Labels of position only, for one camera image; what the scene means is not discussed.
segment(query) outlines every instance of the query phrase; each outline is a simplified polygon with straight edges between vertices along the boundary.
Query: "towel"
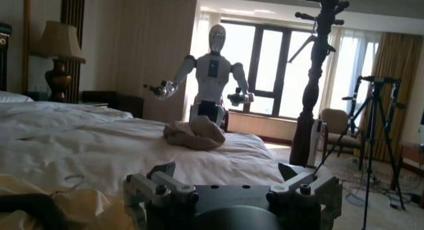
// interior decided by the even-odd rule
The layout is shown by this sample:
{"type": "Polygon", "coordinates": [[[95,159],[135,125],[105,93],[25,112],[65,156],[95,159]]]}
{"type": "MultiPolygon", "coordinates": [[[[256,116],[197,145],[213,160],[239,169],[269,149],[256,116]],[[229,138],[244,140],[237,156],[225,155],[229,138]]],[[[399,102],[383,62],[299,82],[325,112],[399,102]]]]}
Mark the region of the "towel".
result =
{"type": "Polygon", "coordinates": [[[217,148],[225,142],[224,131],[207,116],[199,116],[191,122],[177,121],[167,125],[164,138],[171,145],[199,151],[217,148]]]}

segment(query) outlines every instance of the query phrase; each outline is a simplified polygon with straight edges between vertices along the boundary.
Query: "headboard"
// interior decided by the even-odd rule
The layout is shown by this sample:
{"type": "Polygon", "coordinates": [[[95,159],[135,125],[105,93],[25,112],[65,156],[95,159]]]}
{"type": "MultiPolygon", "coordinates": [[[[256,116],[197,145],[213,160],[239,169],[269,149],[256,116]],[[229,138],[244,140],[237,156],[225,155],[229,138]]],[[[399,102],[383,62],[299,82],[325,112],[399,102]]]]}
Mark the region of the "headboard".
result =
{"type": "Polygon", "coordinates": [[[12,27],[0,22],[0,90],[7,89],[7,48],[12,27]]]}

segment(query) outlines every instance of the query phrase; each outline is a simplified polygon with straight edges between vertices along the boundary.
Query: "camera tripod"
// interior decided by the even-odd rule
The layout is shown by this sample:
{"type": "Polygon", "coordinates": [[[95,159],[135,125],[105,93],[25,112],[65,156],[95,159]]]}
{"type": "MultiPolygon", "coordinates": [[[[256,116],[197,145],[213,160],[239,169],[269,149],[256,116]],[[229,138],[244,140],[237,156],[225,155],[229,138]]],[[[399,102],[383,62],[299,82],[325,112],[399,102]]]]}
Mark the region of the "camera tripod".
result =
{"type": "MultiPolygon", "coordinates": [[[[395,164],[395,157],[393,157],[393,150],[392,150],[392,140],[389,138],[389,132],[391,132],[391,125],[392,125],[392,119],[393,119],[393,114],[395,114],[395,108],[403,108],[404,105],[397,103],[397,93],[399,93],[399,87],[400,87],[400,80],[393,79],[391,77],[380,78],[375,76],[369,77],[359,77],[357,82],[356,82],[356,87],[355,87],[355,93],[353,97],[344,98],[344,100],[352,100],[352,107],[351,107],[351,112],[349,112],[349,124],[343,131],[336,144],[332,146],[331,150],[328,151],[325,157],[323,158],[321,163],[319,164],[313,174],[317,173],[319,168],[324,164],[327,158],[329,157],[331,153],[335,150],[335,147],[340,144],[341,138],[347,135],[348,129],[351,131],[355,131],[355,120],[359,117],[359,114],[361,113],[363,109],[371,102],[371,112],[369,112],[369,117],[368,117],[368,122],[367,122],[367,134],[364,138],[369,140],[369,157],[368,157],[368,168],[367,168],[367,190],[365,190],[365,209],[364,209],[364,222],[363,222],[363,230],[367,229],[367,215],[368,215],[368,199],[369,199],[369,180],[371,180],[371,174],[372,174],[372,156],[373,156],[373,148],[375,148],[375,132],[376,132],[376,121],[377,121],[377,111],[380,112],[381,120],[383,120],[383,125],[384,125],[384,141],[385,145],[388,148],[388,154],[391,158],[391,165],[392,165],[392,170],[393,170],[393,177],[395,177],[395,184],[396,184],[396,189],[397,189],[397,195],[400,199],[400,204],[401,208],[405,209],[404,201],[403,201],[403,196],[401,196],[401,190],[400,190],[400,184],[399,184],[399,172],[396,170],[396,164],[395,164]],[[360,106],[356,114],[355,113],[355,106],[356,106],[356,97],[357,97],[357,90],[360,86],[361,80],[365,80],[372,83],[372,94],[371,96],[367,97],[365,102],[360,106]],[[380,98],[380,92],[384,84],[393,84],[393,89],[392,89],[392,103],[389,106],[389,114],[388,114],[388,119],[385,119],[385,114],[384,114],[384,109],[383,109],[383,103],[381,103],[381,98],[380,98]]],[[[364,158],[364,153],[365,149],[363,147],[361,149],[361,157],[364,158]]]]}

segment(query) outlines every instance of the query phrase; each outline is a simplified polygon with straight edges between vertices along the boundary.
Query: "white duvet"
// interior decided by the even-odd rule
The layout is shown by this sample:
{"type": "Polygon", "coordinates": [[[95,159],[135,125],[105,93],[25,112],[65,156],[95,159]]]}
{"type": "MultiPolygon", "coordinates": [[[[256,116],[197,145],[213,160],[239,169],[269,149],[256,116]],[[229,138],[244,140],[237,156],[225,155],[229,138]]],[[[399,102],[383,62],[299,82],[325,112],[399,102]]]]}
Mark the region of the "white duvet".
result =
{"type": "Polygon", "coordinates": [[[283,182],[263,141],[225,134],[211,151],[171,146],[164,123],[132,118],[108,108],[51,102],[0,104],[0,173],[43,189],[71,187],[64,180],[83,174],[83,188],[121,195],[128,174],[176,162],[175,177],[189,184],[272,184],[283,182]]]}

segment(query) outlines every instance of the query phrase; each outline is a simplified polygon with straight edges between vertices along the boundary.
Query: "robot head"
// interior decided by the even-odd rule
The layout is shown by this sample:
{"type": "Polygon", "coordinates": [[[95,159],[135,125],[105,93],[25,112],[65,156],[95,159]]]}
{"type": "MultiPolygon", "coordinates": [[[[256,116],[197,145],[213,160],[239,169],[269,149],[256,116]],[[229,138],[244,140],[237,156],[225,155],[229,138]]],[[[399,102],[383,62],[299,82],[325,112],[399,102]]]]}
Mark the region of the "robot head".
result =
{"type": "Polygon", "coordinates": [[[215,25],[209,32],[209,47],[212,53],[220,53],[225,42],[225,28],[215,25]]]}

